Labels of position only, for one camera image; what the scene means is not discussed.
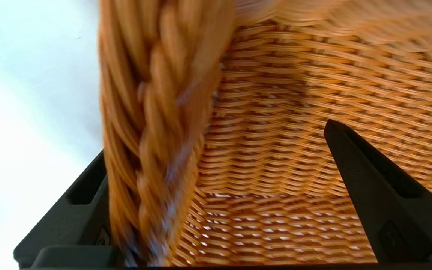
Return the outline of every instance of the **black plastic bracket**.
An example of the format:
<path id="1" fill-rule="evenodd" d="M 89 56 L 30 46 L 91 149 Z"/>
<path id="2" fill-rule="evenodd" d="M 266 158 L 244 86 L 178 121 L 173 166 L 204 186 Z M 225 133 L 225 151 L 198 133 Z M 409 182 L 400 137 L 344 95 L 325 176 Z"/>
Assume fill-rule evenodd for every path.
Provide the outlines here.
<path id="1" fill-rule="evenodd" d="M 19 268 L 33 265 L 53 245 L 111 245 L 108 183 L 103 152 L 61 196 L 14 250 Z"/>
<path id="2" fill-rule="evenodd" d="M 324 137 L 378 262 L 432 261 L 432 193 L 348 126 Z"/>

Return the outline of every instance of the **rattan strand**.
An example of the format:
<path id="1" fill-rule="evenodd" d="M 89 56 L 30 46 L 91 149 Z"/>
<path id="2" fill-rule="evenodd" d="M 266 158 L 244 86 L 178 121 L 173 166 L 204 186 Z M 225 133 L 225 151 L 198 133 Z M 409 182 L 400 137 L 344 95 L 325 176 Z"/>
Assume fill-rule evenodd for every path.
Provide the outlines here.
<path id="1" fill-rule="evenodd" d="M 216 63 L 231 19 L 219 14 L 198 43 L 178 39 L 181 25 L 206 25 L 187 13 L 115 3 L 101 0 L 101 112 L 112 230 L 127 256 L 156 265 L 374 261 L 322 137 L 329 118 L 432 191 L 432 1 L 236 1 L 243 27 L 225 55 L 204 146 L 219 69 L 183 72 L 191 62 L 181 62 L 178 42 Z M 183 149 L 187 166 L 168 184 L 161 175 Z"/>
<path id="2" fill-rule="evenodd" d="M 197 192 L 176 266 L 375 263 L 349 198 Z"/>
<path id="3" fill-rule="evenodd" d="M 232 0 L 100 1 L 110 220 L 129 266 L 166 265 L 177 244 L 232 14 Z"/>

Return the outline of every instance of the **white wall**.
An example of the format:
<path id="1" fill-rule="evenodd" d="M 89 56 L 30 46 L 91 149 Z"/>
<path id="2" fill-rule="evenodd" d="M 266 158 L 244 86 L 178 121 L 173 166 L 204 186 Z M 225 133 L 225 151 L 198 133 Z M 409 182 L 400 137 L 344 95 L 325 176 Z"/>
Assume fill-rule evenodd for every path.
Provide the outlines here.
<path id="1" fill-rule="evenodd" d="M 101 150 L 96 0 L 0 0 L 0 270 Z"/>

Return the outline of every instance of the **wicker weave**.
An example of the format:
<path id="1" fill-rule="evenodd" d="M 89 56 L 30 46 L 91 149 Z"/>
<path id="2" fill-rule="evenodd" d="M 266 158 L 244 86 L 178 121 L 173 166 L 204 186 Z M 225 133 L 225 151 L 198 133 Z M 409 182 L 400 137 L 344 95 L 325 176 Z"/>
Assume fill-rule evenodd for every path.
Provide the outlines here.
<path id="1" fill-rule="evenodd" d="M 179 266 L 374 262 L 323 138 L 328 119 L 432 191 L 432 1 L 240 0 L 224 54 L 231 16 L 213 12 L 211 24 L 199 0 L 101 3 L 110 217 L 127 257 Z M 159 10 L 160 33 L 147 29 Z M 143 41 L 142 58 L 125 31 Z M 206 34 L 191 36 L 198 31 Z M 177 53 L 191 52 L 180 44 L 195 57 L 181 61 Z M 211 60 L 195 64 L 209 47 Z M 209 120 L 215 50 L 222 81 Z"/>

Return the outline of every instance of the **orange wicker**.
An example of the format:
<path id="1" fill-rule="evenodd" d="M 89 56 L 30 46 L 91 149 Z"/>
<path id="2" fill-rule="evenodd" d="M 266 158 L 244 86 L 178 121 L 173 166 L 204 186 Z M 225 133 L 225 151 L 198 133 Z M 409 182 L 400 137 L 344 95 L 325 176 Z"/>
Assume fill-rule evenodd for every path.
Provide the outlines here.
<path id="1" fill-rule="evenodd" d="M 101 0 L 99 44 L 128 258 L 374 262 L 328 119 L 432 191 L 432 1 Z"/>

